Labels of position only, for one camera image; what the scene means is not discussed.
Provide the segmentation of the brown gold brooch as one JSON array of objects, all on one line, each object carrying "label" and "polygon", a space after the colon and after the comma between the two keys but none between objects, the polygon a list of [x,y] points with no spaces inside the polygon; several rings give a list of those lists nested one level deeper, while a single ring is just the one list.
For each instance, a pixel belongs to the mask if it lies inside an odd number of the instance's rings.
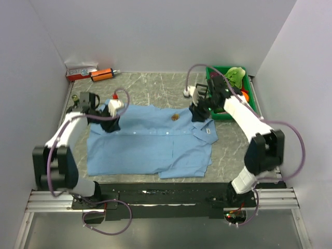
[{"label": "brown gold brooch", "polygon": [[171,120],[172,121],[177,121],[179,119],[179,114],[174,114],[174,115],[172,115],[172,117],[171,117]]}]

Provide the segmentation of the light blue shirt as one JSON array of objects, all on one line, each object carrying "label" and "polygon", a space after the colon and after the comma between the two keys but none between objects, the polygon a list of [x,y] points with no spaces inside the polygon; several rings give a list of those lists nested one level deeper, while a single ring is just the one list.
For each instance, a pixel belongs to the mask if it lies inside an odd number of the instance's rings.
[{"label": "light blue shirt", "polygon": [[[179,114],[177,121],[171,120],[174,114]],[[92,124],[87,139],[88,175],[203,177],[218,136],[212,119],[191,119],[187,108],[131,105],[119,120],[119,131],[107,133]]]}]

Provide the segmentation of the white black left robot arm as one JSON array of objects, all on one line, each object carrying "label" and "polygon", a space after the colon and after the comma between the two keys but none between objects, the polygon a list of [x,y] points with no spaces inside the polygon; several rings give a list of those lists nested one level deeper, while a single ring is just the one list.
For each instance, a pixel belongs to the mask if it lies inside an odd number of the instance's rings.
[{"label": "white black left robot arm", "polygon": [[100,96],[92,92],[74,94],[72,100],[54,136],[33,149],[35,181],[39,190],[48,190],[55,198],[68,192],[84,198],[88,207],[96,209],[103,201],[101,188],[97,182],[79,176],[72,150],[90,124],[99,125],[107,133],[119,131],[120,116],[129,104],[119,100],[117,92],[103,107],[99,107]]}]

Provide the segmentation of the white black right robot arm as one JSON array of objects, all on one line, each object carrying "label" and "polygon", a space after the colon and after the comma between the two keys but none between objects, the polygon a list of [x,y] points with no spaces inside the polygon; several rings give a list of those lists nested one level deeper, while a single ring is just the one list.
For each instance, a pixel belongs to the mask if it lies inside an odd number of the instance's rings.
[{"label": "white black right robot arm", "polygon": [[222,108],[248,140],[244,167],[226,190],[226,201],[236,207],[244,202],[260,177],[266,177],[283,163],[285,135],[264,123],[248,105],[242,91],[228,86],[223,77],[208,79],[207,88],[210,96],[205,98],[194,86],[187,86],[184,90],[184,96],[191,98],[192,121],[204,122],[211,110]]}]

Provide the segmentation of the green plastic tray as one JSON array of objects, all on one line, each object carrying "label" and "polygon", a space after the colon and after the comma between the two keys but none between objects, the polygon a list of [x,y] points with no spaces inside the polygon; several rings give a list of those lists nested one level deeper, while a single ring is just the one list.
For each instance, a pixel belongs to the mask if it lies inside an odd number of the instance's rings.
[{"label": "green plastic tray", "polygon": [[[232,68],[232,67],[237,67],[237,66],[213,66],[216,68],[218,71],[220,71],[223,75],[227,73],[227,71]],[[251,78],[248,76],[247,72],[242,80],[242,88],[241,92],[246,92],[248,96],[250,97],[250,100],[248,102],[248,105],[255,111],[257,112],[257,104],[254,96],[254,91],[253,87],[251,84]],[[212,119],[214,120],[231,120],[231,116],[226,113],[221,107],[218,108],[217,110],[212,110],[211,111]]]}]

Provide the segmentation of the black clear display box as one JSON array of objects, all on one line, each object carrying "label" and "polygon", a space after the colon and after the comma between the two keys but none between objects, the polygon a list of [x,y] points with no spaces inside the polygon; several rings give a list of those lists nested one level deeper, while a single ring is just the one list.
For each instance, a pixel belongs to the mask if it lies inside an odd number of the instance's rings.
[{"label": "black clear display box", "polygon": [[201,96],[202,98],[206,98],[209,92],[209,87],[208,85],[204,84],[196,84],[196,89],[198,91],[198,95]]}]

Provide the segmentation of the purple toy onion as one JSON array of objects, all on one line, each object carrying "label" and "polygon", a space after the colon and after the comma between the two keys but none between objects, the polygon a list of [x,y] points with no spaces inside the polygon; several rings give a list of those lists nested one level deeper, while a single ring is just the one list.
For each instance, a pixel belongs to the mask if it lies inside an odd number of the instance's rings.
[{"label": "purple toy onion", "polygon": [[210,78],[212,79],[212,78],[215,78],[215,77],[217,77],[217,76],[219,76],[219,73],[217,73],[217,72],[210,72]]}]

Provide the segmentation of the green glass bottle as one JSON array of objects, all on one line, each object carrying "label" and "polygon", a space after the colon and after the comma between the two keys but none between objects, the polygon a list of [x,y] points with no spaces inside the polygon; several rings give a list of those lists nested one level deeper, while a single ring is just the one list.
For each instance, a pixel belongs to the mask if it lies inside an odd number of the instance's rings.
[{"label": "green glass bottle", "polygon": [[72,108],[76,108],[79,103],[79,97],[76,94],[72,95],[73,106]]}]

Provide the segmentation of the orange toy carrot slice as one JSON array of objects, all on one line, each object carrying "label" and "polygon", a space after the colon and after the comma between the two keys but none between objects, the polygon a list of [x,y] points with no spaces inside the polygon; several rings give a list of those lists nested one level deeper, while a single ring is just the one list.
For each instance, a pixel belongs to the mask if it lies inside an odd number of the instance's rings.
[{"label": "orange toy carrot slice", "polygon": [[242,91],[242,95],[245,97],[246,101],[249,102],[250,97],[248,96],[248,94]]}]

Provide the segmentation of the green toy lettuce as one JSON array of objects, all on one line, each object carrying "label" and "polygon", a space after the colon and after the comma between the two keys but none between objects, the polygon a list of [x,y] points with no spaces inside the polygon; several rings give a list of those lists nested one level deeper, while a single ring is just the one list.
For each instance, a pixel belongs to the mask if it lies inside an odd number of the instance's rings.
[{"label": "green toy lettuce", "polygon": [[238,89],[242,88],[242,80],[246,74],[246,71],[242,67],[232,67],[230,68],[225,77],[228,79],[230,85],[232,87],[236,87]]}]

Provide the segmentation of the orange black tube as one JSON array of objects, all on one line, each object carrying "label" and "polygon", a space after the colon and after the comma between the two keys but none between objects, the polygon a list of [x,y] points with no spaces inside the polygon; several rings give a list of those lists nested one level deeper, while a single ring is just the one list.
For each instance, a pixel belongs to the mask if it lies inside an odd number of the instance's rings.
[{"label": "orange black tube", "polygon": [[112,68],[107,68],[104,70],[98,70],[91,72],[90,78],[93,82],[102,81],[114,78],[116,75],[120,74],[120,70],[114,70]]}]

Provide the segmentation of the red white carton box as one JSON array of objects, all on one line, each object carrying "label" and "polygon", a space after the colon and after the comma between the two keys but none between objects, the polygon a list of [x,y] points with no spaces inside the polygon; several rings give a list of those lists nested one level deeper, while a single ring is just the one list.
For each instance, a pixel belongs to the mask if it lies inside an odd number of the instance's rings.
[{"label": "red white carton box", "polygon": [[98,70],[98,66],[93,63],[81,63],[67,68],[66,79],[70,82],[90,78],[92,72]]}]

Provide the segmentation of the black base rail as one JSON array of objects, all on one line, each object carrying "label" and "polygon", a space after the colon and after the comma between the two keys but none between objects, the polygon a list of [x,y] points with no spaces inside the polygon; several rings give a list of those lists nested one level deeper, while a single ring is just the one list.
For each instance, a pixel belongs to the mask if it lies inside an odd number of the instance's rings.
[{"label": "black base rail", "polygon": [[26,212],[73,212],[85,215],[88,224],[132,218],[231,219],[248,217],[246,211],[298,209],[295,192],[284,183],[261,183],[256,192],[231,197],[227,183],[112,183],[101,184],[102,200],[88,204],[82,198],[62,194],[54,198],[47,191],[30,194]]}]

